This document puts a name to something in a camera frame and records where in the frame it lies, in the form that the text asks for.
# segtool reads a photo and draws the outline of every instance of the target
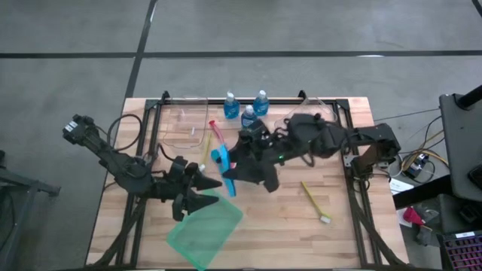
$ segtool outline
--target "water bottle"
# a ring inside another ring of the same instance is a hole
[[[258,117],[256,117],[252,105],[247,105],[244,113],[241,115],[241,125],[243,125],[243,128],[250,126],[251,123],[254,123],[257,119]]]
[[[270,100],[266,96],[264,90],[259,91],[258,97],[256,97],[255,102],[253,103],[253,107],[255,109],[255,114],[259,117],[264,116],[268,112]]]
[[[227,93],[227,97],[224,100],[224,116],[227,119],[234,119],[239,115],[239,102],[234,98],[234,94]]]

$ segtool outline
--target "green net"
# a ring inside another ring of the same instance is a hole
[[[167,236],[167,243],[198,270],[209,266],[243,218],[236,206],[213,189],[203,194],[217,196],[219,201],[185,217]]]

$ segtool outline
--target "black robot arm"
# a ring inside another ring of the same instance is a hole
[[[358,146],[370,147],[361,156],[351,157],[348,162],[356,178],[367,178],[373,165],[391,163],[400,151],[392,129],[382,123],[376,126],[346,129],[328,122],[319,114],[294,114],[285,119],[285,129],[270,132],[261,120],[239,131],[239,139],[229,150],[230,161],[237,163],[235,169],[223,174],[225,178],[250,181],[264,186],[269,192],[278,186],[275,164],[301,157],[308,166],[315,166],[314,157],[328,158],[338,151]]]
[[[63,129],[63,138],[84,146],[98,158],[99,164],[114,176],[114,180],[128,193],[139,198],[160,199],[162,202],[173,200],[172,216],[181,221],[182,213],[188,214],[218,201],[217,197],[198,195],[193,191],[219,187],[220,181],[204,176],[196,163],[189,163],[181,156],[172,162],[169,172],[162,171],[163,176],[151,174],[151,165],[142,158],[131,157],[120,153],[107,141],[100,138],[99,128],[88,116],[75,115]]]

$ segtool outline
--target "blue liquid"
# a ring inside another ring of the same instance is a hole
[[[254,123],[256,120],[258,119],[258,117],[256,116],[256,114],[247,114],[246,112],[244,112],[242,115],[241,115],[241,125],[243,126],[243,128],[246,128],[248,126],[251,125],[251,123]]]
[[[234,119],[239,115],[239,102],[237,100],[233,100],[229,102],[228,100],[224,100],[224,116],[227,119]]]
[[[269,107],[270,100],[267,97],[264,97],[263,99],[260,97],[256,97],[255,101],[253,102],[255,114],[259,117],[264,116],[268,112]]]

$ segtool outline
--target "gray floor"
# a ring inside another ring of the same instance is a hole
[[[0,53],[136,51],[148,0],[7,0]],[[146,51],[477,50],[482,19],[470,0],[163,1]],[[73,114],[107,127],[121,112],[132,59],[0,59],[0,148],[8,168],[61,185],[39,195],[18,269],[84,263],[105,170],[61,129]],[[144,59],[134,96],[368,96],[374,118],[437,108],[444,93],[480,85],[482,56]],[[387,120],[404,150],[438,112]],[[441,128],[437,123],[433,131]],[[444,146],[435,149],[445,154]],[[447,173],[437,164],[437,175]],[[411,241],[410,262],[440,267],[438,250]]]

